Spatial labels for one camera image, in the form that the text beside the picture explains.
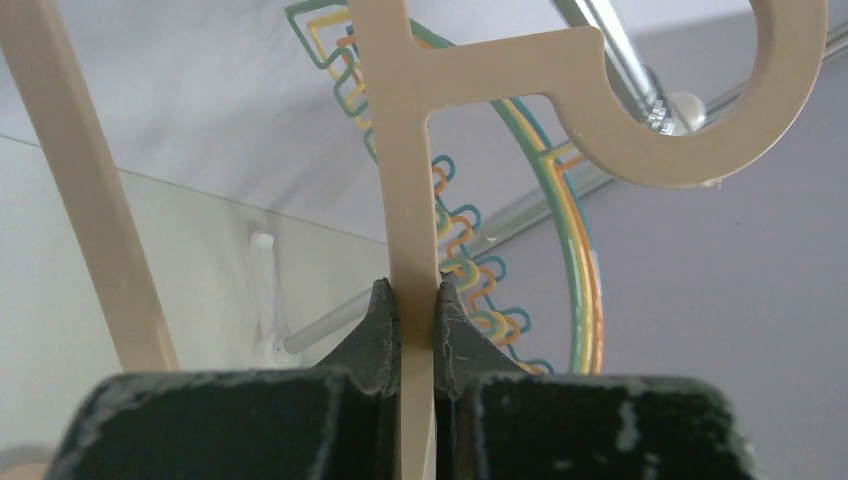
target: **beige plastic strip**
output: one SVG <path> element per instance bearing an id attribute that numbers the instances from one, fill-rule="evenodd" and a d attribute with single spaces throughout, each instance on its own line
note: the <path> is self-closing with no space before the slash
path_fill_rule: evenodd
<path id="1" fill-rule="evenodd" d="M 141 242 L 55 0 L 0 0 L 0 45 L 53 171 L 121 366 L 177 368 Z"/>
<path id="2" fill-rule="evenodd" d="M 46 474 L 46 463 L 28 463 L 3 470 L 0 480 L 41 480 Z"/>
<path id="3" fill-rule="evenodd" d="M 379 156 L 392 287 L 401 316 L 400 459 L 422 478 L 432 454 L 432 313 L 439 282 L 426 121 L 439 108 L 542 93 L 592 162 L 630 182 L 708 185 L 757 159 L 794 121 L 824 53 L 825 0 L 752 0 L 754 74 L 727 118 L 686 137 L 637 124 L 604 70 L 603 37 L 584 27 L 424 50 L 404 0 L 350 0 Z"/>
<path id="4" fill-rule="evenodd" d="M 421 85 L 410 63 L 412 44 L 403 1 L 352 0 L 356 43 L 368 78 L 368 108 L 378 155 L 389 276 L 398 302 L 401 336 L 400 478 L 425 477 L 435 455 L 433 315 L 441 283 L 436 212 L 426 120 L 432 108 L 420 101 Z"/>

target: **white plastic clip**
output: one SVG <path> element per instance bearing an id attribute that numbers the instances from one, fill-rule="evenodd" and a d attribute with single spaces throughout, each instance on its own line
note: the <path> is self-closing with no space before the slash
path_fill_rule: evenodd
<path id="1" fill-rule="evenodd" d="M 289 329 L 283 315 L 273 236 L 259 232 L 253 234 L 250 239 L 250 270 L 259 316 L 259 341 L 255 350 L 257 366 L 296 368 L 300 365 L 300 354 L 292 355 L 283 346 Z"/>

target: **metal rod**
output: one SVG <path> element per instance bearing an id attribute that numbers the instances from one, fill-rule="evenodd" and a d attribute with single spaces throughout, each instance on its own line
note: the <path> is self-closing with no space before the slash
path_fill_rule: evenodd
<path id="1" fill-rule="evenodd" d="M 848 52 L 848 22 L 828 34 L 827 49 L 822 64 Z M 728 91 L 707 104 L 707 123 L 712 123 L 725 113 L 745 89 L 745 84 Z M 597 168 L 589 168 L 574 178 L 577 195 L 582 197 L 600 188 L 613 178 Z M 552 214 L 545 194 L 536 189 L 491 215 L 468 242 L 472 257 L 477 257 L 510 240 L 516 235 L 546 220 Z M 359 320 L 368 311 L 371 289 L 351 298 L 330 313 L 319 318 L 285 341 L 286 350 L 295 354 L 321 340 L 330 333 Z"/>
<path id="2" fill-rule="evenodd" d="M 609 0 L 553 0 L 569 26 L 592 26 L 604 34 L 609 82 L 630 115 L 642 122 L 667 112 L 662 91 L 642 65 Z"/>

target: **chrome pole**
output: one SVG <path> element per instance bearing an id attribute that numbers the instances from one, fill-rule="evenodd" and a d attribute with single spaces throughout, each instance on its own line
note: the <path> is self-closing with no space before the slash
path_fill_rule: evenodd
<path id="1" fill-rule="evenodd" d="M 287 337 L 283 340 L 283 348 L 292 355 L 302 352 L 348 323 L 364 317 L 368 313 L 370 302 L 371 289 L 369 288 Z"/>
<path id="2" fill-rule="evenodd" d="M 571 27 L 592 26 L 604 34 L 607 76 L 618 100 L 639 122 L 660 133 L 672 127 L 666 99 L 644 67 L 609 0 L 553 0 Z"/>
<path id="3" fill-rule="evenodd" d="M 848 22 L 834 28 L 827 34 L 827 49 L 822 63 L 827 63 L 848 51 Z"/>

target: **colorful wire loop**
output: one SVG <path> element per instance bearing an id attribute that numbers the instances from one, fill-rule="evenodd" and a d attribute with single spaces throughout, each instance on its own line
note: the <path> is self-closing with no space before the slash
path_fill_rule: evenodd
<path id="1" fill-rule="evenodd" d="M 329 9 L 330 12 L 305 22 L 310 43 L 297 18 L 323 9 Z M 365 96 L 365 81 L 357 58 L 359 51 L 346 3 L 344 0 L 308 0 L 286 8 L 286 14 L 312 62 L 330 73 L 336 100 L 342 111 L 364 131 L 365 148 L 376 162 L 377 152 L 372 143 L 373 128 L 370 119 L 366 118 L 368 100 Z M 336 48 L 328 53 L 319 30 L 342 24 L 345 24 L 345 35 L 336 39 Z M 410 21 L 410 26 L 422 48 L 453 46 L 415 21 Z M 333 66 L 338 59 L 343 63 L 341 72 Z M 569 168 L 580 163 L 583 158 L 570 144 L 553 146 L 520 99 L 495 100 L 490 104 L 530 162 L 553 213 L 569 281 L 572 311 L 569 371 L 598 373 L 603 363 L 604 337 L 598 260 L 585 216 L 567 173 Z M 506 263 L 495 255 L 475 260 L 468 251 L 468 241 L 483 220 L 479 209 L 472 204 L 465 204 L 450 210 L 442 199 L 456 174 L 456 162 L 448 155 L 439 155 L 433 159 L 432 168 L 436 227 L 446 255 L 440 263 L 440 269 L 454 274 L 457 290 L 466 297 L 468 319 L 492 342 L 505 348 L 525 370 L 535 374 L 553 373 L 554 369 L 548 361 L 522 360 L 515 350 L 515 343 L 531 330 L 530 315 L 520 307 L 499 309 L 491 298 L 498 284 L 507 276 Z"/>

